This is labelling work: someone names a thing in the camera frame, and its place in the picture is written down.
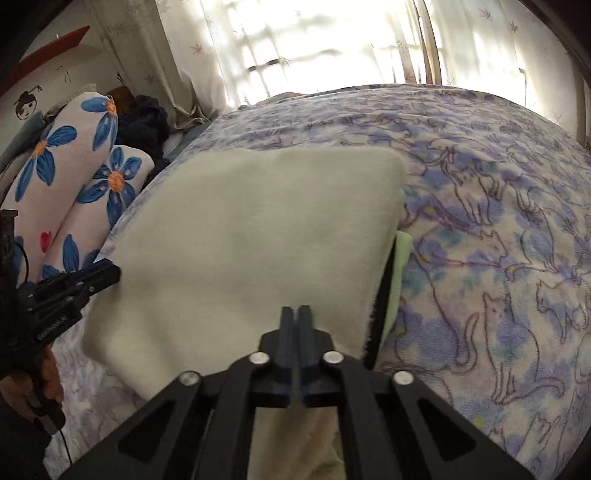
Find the brown object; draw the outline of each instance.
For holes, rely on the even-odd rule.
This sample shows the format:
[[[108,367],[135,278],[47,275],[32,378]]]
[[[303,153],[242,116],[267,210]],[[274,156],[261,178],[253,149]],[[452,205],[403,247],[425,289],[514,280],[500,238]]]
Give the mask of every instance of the brown object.
[[[134,101],[134,96],[127,87],[124,86],[114,88],[110,92],[107,92],[107,95],[111,95],[113,97],[115,106],[117,107],[117,113],[119,115],[129,112],[131,109],[131,104]]]
[[[90,25],[87,25],[78,30],[74,30],[63,37],[49,42],[47,45],[44,45],[30,55],[27,55],[8,73],[6,79],[0,85],[0,95],[6,93],[10,87],[29,75],[33,70],[57,57],[60,53],[64,53],[77,46],[89,29]]]

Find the orange flower center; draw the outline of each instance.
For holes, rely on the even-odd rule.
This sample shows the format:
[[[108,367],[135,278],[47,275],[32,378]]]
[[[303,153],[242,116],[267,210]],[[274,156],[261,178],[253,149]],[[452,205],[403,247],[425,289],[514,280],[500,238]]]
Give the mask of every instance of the orange flower center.
[[[47,140],[41,140],[37,144],[37,146],[35,147],[35,150],[33,150],[33,153],[31,154],[31,156],[33,158],[39,157],[45,151],[46,146],[47,146]]]
[[[117,107],[115,106],[115,101],[112,98],[107,99],[106,106],[110,116],[114,116],[117,113]]]
[[[113,171],[109,174],[109,187],[114,192],[120,193],[125,186],[125,179],[120,171]]]

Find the light green cloth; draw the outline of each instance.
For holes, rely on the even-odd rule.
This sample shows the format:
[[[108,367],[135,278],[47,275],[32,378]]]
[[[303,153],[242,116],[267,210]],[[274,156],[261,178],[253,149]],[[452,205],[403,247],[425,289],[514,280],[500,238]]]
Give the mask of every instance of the light green cloth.
[[[396,321],[398,314],[398,305],[400,304],[400,290],[402,289],[402,272],[408,263],[410,254],[413,252],[413,238],[405,232],[396,232],[394,246],[394,267],[392,269],[392,284],[390,286],[390,298],[388,300],[388,311],[384,321],[382,331],[382,341],[380,347],[384,345],[384,340]]]

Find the red flower print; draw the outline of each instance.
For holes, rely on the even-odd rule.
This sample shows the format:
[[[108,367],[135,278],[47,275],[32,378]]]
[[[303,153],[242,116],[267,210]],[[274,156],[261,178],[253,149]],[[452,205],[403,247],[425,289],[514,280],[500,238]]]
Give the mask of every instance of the red flower print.
[[[41,251],[47,253],[51,245],[51,232],[43,232],[41,234]]]

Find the human hand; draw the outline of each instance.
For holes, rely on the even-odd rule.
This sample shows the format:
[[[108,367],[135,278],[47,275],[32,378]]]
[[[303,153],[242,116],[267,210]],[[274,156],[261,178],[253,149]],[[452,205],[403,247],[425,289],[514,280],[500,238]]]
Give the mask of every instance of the human hand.
[[[43,349],[43,356],[41,362],[41,377],[44,383],[43,395],[49,400],[61,403],[64,401],[64,390],[60,384],[56,357],[48,346]],[[27,402],[27,395],[32,391],[33,381],[24,372],[13,372],[8,377],[0,380],[0,394],[4,397],[6,403],[20,416],[29,421],[36,418]]]

